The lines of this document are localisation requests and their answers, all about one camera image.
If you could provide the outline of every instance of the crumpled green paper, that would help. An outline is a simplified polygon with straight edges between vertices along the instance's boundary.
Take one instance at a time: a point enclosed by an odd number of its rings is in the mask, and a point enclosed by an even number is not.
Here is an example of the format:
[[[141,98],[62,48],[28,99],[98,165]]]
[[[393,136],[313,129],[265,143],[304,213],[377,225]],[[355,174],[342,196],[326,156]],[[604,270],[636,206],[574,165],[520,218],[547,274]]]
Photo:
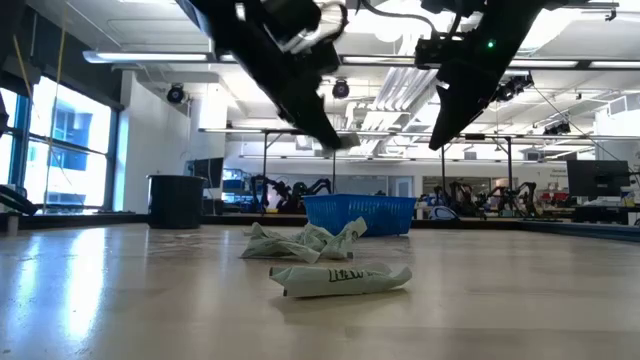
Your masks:
[[[241,258],[283,257],[297,255],[309,264],[318,258],[344,260],[353,257],[353,242],[367,230],[363,218],[348,223],[342,231],[333,236],[324,228],[307,224],[304,230],[291,237],[285,237],[275,231],[253,223],[249,236],[249,244],[240,255]]]
[[[348,269],[273,267],[269,278],[284,286],[284,296],[358,295],[382,292],[405,284],[413,274],[405,266],[393,272],[377,263]]]

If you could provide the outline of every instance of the ceiling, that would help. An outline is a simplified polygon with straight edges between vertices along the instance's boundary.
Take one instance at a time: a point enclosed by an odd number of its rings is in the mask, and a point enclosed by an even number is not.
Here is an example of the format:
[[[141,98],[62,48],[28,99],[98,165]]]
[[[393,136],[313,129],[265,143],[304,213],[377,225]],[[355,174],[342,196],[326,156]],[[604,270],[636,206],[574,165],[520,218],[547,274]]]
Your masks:
[[[187,19],[178,6],[168,3],[144,3],[153,1],[162,2],[162,0],[28,0],[32,7],[52,21],[61,24],[63,19],[66,19],[67,27],[73,35],[98,50],[209,51],[208,39]],[[577,13],[572,13],[572,21],[562,25],[563,29],[559,29],[559,34],[551,34],[551,36],[542,34],[545,29],[545,24],[542,24],[540,27],[542,30],[537,31],[536,35],[548,36],[547,40],[550,41],[545,41],[541,47],[530,52],[529,55],[558,58],[640,59],[640,37],[637,36],[640,33],[640,7],[635,4],[638,1],[618,1],[623,7],[620,9],[618,18],[612,22],[604,21],[606,12],[587,13],[578,10]],[[419,8],[417,0],[388,0],[379,5],[379,8],[405,13],[422,11],[423,15],[430,16],[436,22],[437,27],[443,27],[443,29],[439,28],[442,31],[446,30],[452,18],[451,14],[443,13],[440,16],[434,16],[426,13]],[[387,23],[384,18],[367,18],[371,16],[370,13],[361,11],[357,17],[350,18],[350,27],[336,44],[338,53],[399,54],[412,48],[411,43],[403,48],[403,41],[415,42],[416,37],[406,39],[400,37],[400,33],[395,36],[388,32],[381,34],[379,30],[401,28],[401,25],[405,24]],[[467,23],[473,25],[473,21],[477,19],[468,20]],[[420,28],[420,26],[424,27],[420,24],[407,24],[407,26],[410,31],[426,32]],[[238,103],[238,108],[244,109],[244,111],[232,113],[231,120],[277,117],[269,99],[238,65],[166,64],[160,67],[148,66],[147,70],[156,82],[163,82],[163,77],[167,73],[215,72],[222,77],[231,97]],[[593,123],[593,109],[605,105],[607,101],[616,99],[623,93],[640,91],[640,71],[535,71],[532,75],[536,86],[546,100],[539,93],[531,91],[520,95],[511,103],[501,104],[498,110],[492,105],[492,108],[473,124],[474,131],[496,131],[496,123],[500,132],[534,131],[532,124],[552,117],[556,114],[556,109],[559,111],[576,109],[570,112],[574,122],[584,131],[590,131]],[[404,83],[398,83],[400,85],[397,85],[396,89],[400,91],[396,95],[399,97],[405,88],[409,87],[410,80],[417,76],[419,76],[418,73],[404,73],[400,78]],[[346,100],[335,100],[331,96],[335,79],[340,77],[347,78],[351,88],[350,97]],[[399,78],[394,78],[389,68],[342,67],[336,74],[326,78],[319,92],[325,94],[328,113],[345,117],[350,102],[373,102],[381,95],[385,84],[392,79]],[[429,118],[417,116],[420,110],[423,110],[422,114],[426,113],[423,108],[425,104],[431,103],[437,106],[438,103],[437,97],[425,95],[427,88],[433,84],[426,82],[425,84],[428,86],[419,87],[422,91],[421,96],[416,98],[408,110],[411,114],[408,117],[401,116],[398,121],[406,123],[408,118],[413,117],[424,124],[435,121],[432,112],[429,112]],[[206,84],[188,84],[187,89],[198,96],[204,93]]]

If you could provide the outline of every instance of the white wall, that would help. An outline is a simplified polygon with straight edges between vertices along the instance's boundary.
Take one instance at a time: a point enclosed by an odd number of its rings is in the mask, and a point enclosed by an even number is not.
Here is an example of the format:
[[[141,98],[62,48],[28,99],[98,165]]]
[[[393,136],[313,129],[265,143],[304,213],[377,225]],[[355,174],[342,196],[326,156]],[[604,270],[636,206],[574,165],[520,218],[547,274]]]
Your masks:
[[[114,209],[147,213],[149,174],[181,175],[191,120],[125,71],[122,82]]]
[[[269,148],[269,155],[285,154],[292,143],[275,143]],[[255,152],[258,144],[240,141],[228,142],[225,154],[225,168],[242,169],[248,173],[261,174],[261,159],[239,158],[240,154],[260,155]],[[294,160],[267,159],[267,174],[313,174],[331,176],[332,161],[330,160]],[[338,175],[386,175],[412,176],[413,194],[422,194],[423,176],[441,176],[439,162],[377,162],[377,161],[338,161],[336,162]],[[507,177],[506,163],[447,163],[446,175],[456,177]],[[546,188],[548,183],[559,183],[560,187],[568,187],[566,166],[564,164],[513,164],[513,176],[520,183],[532,181],[538,188]]]

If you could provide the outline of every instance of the desk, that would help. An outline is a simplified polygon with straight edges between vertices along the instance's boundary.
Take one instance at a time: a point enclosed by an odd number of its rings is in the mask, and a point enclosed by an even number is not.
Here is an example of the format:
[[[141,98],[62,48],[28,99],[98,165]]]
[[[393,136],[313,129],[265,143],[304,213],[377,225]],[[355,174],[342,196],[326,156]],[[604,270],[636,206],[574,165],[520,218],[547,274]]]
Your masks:
[[[640,213],[640,206],[577,206],[574,212],[574,222],[611,222],[621,225],[633,225]]]

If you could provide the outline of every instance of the security camera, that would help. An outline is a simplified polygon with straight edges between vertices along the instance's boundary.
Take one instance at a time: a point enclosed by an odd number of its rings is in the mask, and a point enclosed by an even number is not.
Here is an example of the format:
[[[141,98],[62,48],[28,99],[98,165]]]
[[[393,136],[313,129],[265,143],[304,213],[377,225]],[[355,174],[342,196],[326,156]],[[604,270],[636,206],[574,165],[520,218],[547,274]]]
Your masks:
[[[173,84],[171,89],[167,93],[167,101],[172,104],[180,105],[187,100],[187,95],[184,92],[184,84]]]
[[[336,99],[344,99],[349,96],[349,85],[347,84],[347,80],[336,80],[336,84],[333,86],[332,94]]]

